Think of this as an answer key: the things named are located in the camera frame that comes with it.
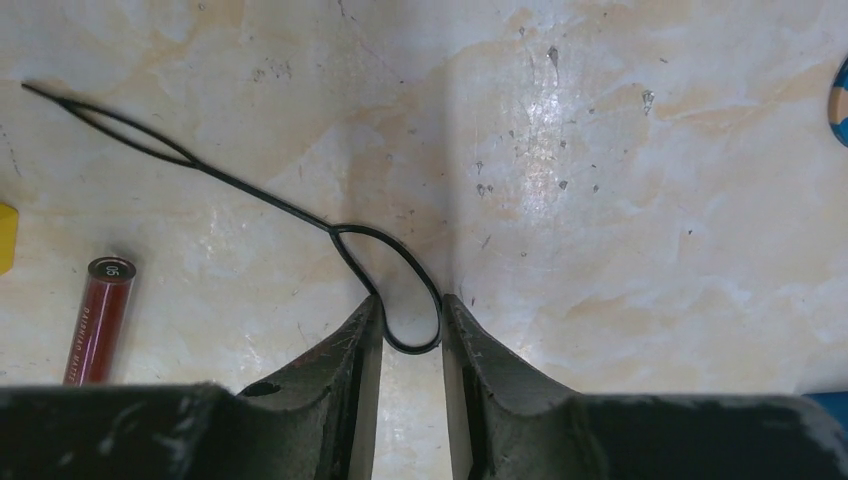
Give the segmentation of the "black hair loop tool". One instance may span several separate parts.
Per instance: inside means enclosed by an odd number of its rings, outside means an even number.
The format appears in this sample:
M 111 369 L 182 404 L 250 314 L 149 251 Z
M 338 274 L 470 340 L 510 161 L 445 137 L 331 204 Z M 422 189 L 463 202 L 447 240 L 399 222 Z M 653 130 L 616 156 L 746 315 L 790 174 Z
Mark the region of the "black hair loop tool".
M 210 165 L 201 160 L 187 148 L 178 144 L 171 138 L 152 129 L 151 127 L 140 123 L 130 117 L 106 107 L 92 104 L 86 101 L 75 99 L 69 96 L 59 95 L 48 91 L 47 88 L 39 86 L 32 81 L 23 81 L 21 88 L 37 95 L 47 101 L 52 102 L 59 108 L 85 123 L 94 130 L 111 138 L 112 140 L 138 151 L 142 154 L 159 159 L 163 162 L 177 165 L 183 168 L 199 171 L 212 178 L 215 178 L 247 195 L 250 195 L 268 205 L 306 223 L 322 232 L 324 232 L 331 240 L 334 248 L 341 256 L 344 263 L 357 277 L 359 282 L 368 294 L 378 297 L 380 295 L 378 287 L 369 277 L 368 272 L 362 267 L 357 258 L 351 253 L 350 249 L 345 244 L 343 237 L 347 234 L 362 235 L 373 240 L 376 240 L 391 250 L 393 250 L 414 272 L 424 288 L 430 295 L 435 311 L 435 332 L 431 339 L 422 344 L 410 344 L 401 340 L 391 329 L 389 325 L 384 326 L 383 338 L 396 351 L 406 355 L 423 355 L 433 351 L 438 347 L 443 339 L 442 332 L 442 295 L 435 281 L 428 274 L 421 262 L 416 259 L 410 249 L 407 248 L 396 237 L 375 227 L 358 223 L 332 223 L 325 220 L 285 199 L 279 198 L 265 190 L 255 187 L 235 176 L 232 176 L 223 170 Z M 145 146 L 142 143 L 131 139 L 129 136 L 111 128 L 104 123 L 94 119 L 96 115 L 106 117 L 118 124 L 122 124 L 130 129 L 140 132 L 174 151 L 172 155 L 155 150 Z

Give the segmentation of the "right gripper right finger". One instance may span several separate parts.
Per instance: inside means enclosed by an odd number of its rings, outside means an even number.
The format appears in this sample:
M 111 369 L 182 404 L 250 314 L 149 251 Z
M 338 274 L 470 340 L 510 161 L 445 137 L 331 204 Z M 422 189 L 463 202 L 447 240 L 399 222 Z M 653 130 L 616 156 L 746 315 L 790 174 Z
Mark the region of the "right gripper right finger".
M 791 395 L 588 394 L 545 375 L 443 301 L 457 479 L 843 479 L 847 438 Z

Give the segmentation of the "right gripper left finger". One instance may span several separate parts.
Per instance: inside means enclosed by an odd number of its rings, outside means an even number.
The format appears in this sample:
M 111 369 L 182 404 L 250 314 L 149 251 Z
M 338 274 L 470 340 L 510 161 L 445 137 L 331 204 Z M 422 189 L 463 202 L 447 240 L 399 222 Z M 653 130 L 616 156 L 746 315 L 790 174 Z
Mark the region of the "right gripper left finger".
M 215 383 L 1 391 L 5 479 L 368 479 L 384 310 L 239 393 Z

